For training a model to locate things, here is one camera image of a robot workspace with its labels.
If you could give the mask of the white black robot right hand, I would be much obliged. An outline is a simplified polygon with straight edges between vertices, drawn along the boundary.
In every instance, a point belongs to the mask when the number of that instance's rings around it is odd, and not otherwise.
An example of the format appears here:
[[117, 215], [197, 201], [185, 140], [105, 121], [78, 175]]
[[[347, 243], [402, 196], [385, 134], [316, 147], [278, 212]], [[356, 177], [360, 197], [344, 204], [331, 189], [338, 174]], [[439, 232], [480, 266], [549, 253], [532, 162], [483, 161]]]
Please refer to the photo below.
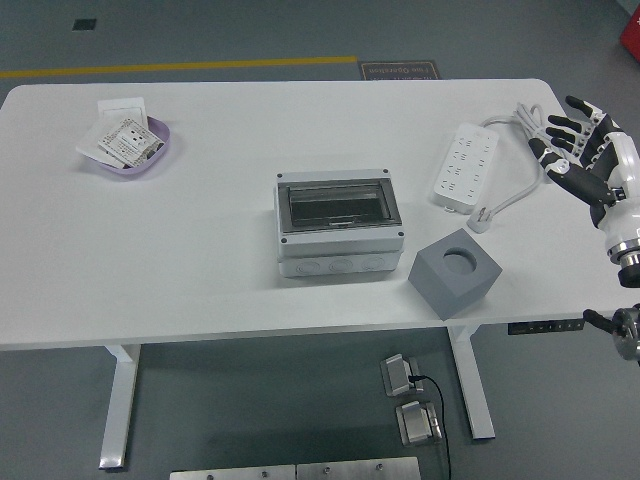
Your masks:
[[617, 263], [639, 247], [639, 154], [608, 113], [573, 96], [566, 103], [586, 119], [551, 115], [549, 126], [528, 144], [546, 176], [589, 205], [591, 221], [605, 234], [607, 254]]

